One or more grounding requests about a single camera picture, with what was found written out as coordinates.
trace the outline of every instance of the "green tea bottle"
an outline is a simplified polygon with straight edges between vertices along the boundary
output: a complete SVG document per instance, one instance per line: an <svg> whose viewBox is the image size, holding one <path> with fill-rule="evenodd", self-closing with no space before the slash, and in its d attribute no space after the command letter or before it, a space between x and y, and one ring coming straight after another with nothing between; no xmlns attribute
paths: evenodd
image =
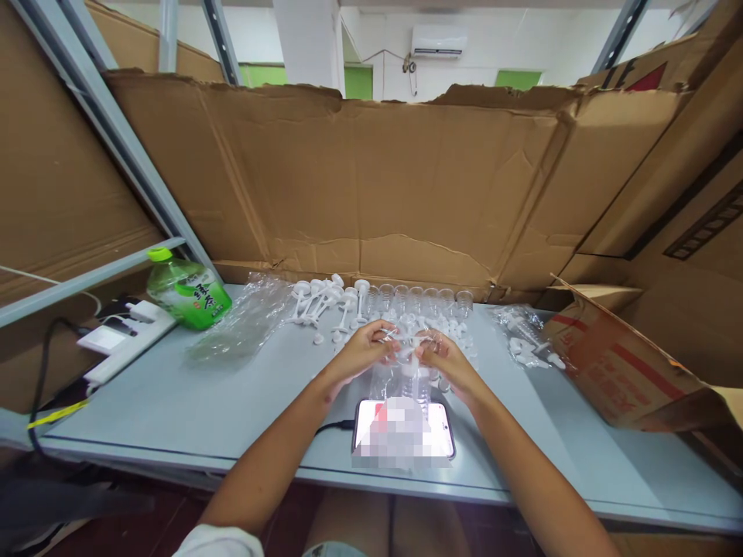
<svg viewBox="0 0 743 557"><path fill-rule="evenodd" d="M230 296L210 269L174 258L168 248L155 248L147 255L155 263L147 293L184 327L208 329L232 307Z"/></svg>

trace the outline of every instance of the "green bottle cap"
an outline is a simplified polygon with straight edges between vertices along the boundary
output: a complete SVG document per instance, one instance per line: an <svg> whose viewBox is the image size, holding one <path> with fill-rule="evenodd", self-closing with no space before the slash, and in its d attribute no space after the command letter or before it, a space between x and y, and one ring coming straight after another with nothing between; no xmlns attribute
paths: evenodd
<svg viewBox="0 0 743 557"><path fill-rule="evenodd" d="M147 256L151 261L165 261L173 256L173 253L168 248L155 248L147 252Z"/></svg>

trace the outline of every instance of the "air conditioner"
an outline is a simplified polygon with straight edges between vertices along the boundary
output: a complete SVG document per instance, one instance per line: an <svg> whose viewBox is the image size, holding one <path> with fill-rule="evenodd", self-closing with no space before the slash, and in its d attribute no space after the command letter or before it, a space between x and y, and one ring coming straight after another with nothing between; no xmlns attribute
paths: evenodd
<svg viewBox="0 0 743 557"><path fill-rule="evenodd" d="M454 26L414 26L414 56L459 58L467 46L467 30Z"/></svg>

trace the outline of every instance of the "phone screen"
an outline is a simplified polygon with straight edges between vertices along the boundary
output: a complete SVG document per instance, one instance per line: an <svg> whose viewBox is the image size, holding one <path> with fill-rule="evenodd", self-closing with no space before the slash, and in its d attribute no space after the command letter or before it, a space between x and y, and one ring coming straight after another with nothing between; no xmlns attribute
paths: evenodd
<svg viewBox="0 0 743 557"><path fill-rule="evenodd" d="M374 417L384 405L384 401L363 400L358 405L358 415L356 416L356 431L354 433L354 447L361 442L363 435L369 431L372 426ZM449 427L449 416L446 407L440 402L431 402L428 405L428 423L431 426L431 433L443 450L443 454L452 458L454 456L454 441L451 436L451 427Z"/></svg>

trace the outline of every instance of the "light blue table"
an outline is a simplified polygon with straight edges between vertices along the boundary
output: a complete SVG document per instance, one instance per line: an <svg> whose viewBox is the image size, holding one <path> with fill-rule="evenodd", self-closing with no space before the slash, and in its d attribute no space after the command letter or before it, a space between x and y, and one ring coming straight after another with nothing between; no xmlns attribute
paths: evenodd
<svg viewBox="0 0 743 557"><path fill-rule="evenodd" d="M559 371L524 372L512 363L505 341L475 306L467 324L478 348L480 373L542 451L600 515L700 531L743 532L743 497L672 434L614 429ZM252 363L194 369L184 349L196 333L177 329L164 337L89 405L43 437L48 450L131 470L225 473L332 358L330 327L340 314L326 312L315 331L279 329ZM328 422L352 419L368 397L369 377L348 385ZM508 488L474 420L451 393L449 406L457 455L452 468L407 473L351 467L351 433L319 435L298 478L357 489L422 497L508 504Z"/></svg>

